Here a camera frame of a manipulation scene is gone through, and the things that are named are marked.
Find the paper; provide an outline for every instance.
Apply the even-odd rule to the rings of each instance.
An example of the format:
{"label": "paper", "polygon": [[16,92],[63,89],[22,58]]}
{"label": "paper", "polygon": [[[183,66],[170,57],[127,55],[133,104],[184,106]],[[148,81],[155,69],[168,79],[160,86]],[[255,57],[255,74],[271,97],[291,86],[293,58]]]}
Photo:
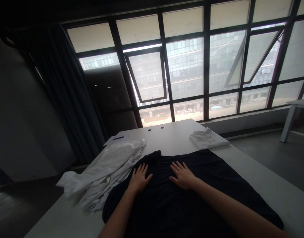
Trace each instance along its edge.
{"label": "paper", "polygon": [[128,133],[120,133],[119,132],[118,135],[110,137],[110,139],[107,140],[107,142],[105,144],[103,144],[103,145],[105,146],[105,145],[109,145],[109,144],[113,144],[113,143],[129,140],[130,134],[131,133],[129,133],[129,132]]}

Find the hand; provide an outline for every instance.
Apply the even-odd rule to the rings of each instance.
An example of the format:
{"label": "hand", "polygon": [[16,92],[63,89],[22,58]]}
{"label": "hand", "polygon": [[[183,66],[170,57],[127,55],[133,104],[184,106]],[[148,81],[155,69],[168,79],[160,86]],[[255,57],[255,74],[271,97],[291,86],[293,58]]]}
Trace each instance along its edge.
{"label": "hand", "polygon": [[135,172],[134,169],[127,190],[133,192],[135,195],[141,193],[152,179],[152,174],[150,174],[145,179],[145,174],[147,170],[148,170],[148,165],[145,166],[145,163],[143,163],[143,166],[142,165],[139,166],[137,172]]}
{"label": "hand", "polygon": [[192,171],[189,170],[189,168],[186,166],[184,162],[183,162],[184,167],[179,162],[176,163],[177,165],[174,162],[172,162],[170,166],[173,172],[176,174],[177,179],[171,176],[170,180],[184,190],[191,189],[193,183],[195,183],[195,180],[197,178],[192,173]]}

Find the table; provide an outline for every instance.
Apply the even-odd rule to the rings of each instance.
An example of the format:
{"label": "table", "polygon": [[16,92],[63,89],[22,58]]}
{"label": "table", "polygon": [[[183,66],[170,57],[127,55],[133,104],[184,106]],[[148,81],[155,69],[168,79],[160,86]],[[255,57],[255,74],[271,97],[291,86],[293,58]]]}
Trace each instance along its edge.
{"label": "table", "polygon": [[280,141],[283,142],[283,143],[286,143],[289,132],[293,132],[293,133],[298,134],[300,136],[304,136],[303,133],[291,131],[291,127],[292,127],[292,124],[293,124],[294,111],[297,107],[304,108],[304,99],[296,100],[296,101],[290,101],[290,102],[287,102],[287,103],[291,104],[291,107],[288,111],[286,121],[285,121],[285,125],[284,125],[282,135],[281,135],[281,138],[280,138]]}
{"label": "table", "polygon": [[[162,155],[187,154],[198,149],[191,143],[189,135],[204,127],[192,119],[172,122],[148,128],[130,130],[130,139],[147,142],[142,155],[161,150]],[[276,211],[291,237],[304,237],[304,192],[270,171],[232,145],[211,149],[226,161],[240,176],[262,196]],[[101,152],[89,165],[91,168],[101,157]],[[104,223],[102,212],[85,214],[61,196],[45,215],[28,232],[25,238],[96,238]]]}

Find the dark curtain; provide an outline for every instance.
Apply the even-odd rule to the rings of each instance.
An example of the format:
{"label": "dark curtain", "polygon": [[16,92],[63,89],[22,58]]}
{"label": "dark curtain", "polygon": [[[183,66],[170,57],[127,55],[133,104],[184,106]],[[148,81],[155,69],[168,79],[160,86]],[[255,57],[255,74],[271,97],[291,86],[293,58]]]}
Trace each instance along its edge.
{"label": "dark curtain", "polygon": [[37,66],[72,149],[82,164],[92,162],[107,140],[98,108],[73,46],[59,24],[20,34]]}

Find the folded white shirt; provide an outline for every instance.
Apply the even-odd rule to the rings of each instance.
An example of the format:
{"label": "folded white shirt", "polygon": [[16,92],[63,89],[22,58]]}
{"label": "folded white shirt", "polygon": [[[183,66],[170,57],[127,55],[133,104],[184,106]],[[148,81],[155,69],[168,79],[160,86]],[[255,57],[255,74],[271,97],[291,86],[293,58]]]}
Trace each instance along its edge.
{"label": "folded white shirt", "polygon": [[212,149],[219,146],[229,145],[230,142],[205,127],[204,131],[194,131],[189,135],[191,141],[200,149]]}
{"label": "folded white shirt", "polygon": [[64,188],[66,198],[78,196],[86,190],[79,204],[89,211],[101,209],[111,189],[127,177],[139,160],[145,145],[144,139],[112,144],[93,167],[82,174],[64,173],[56,186]]}

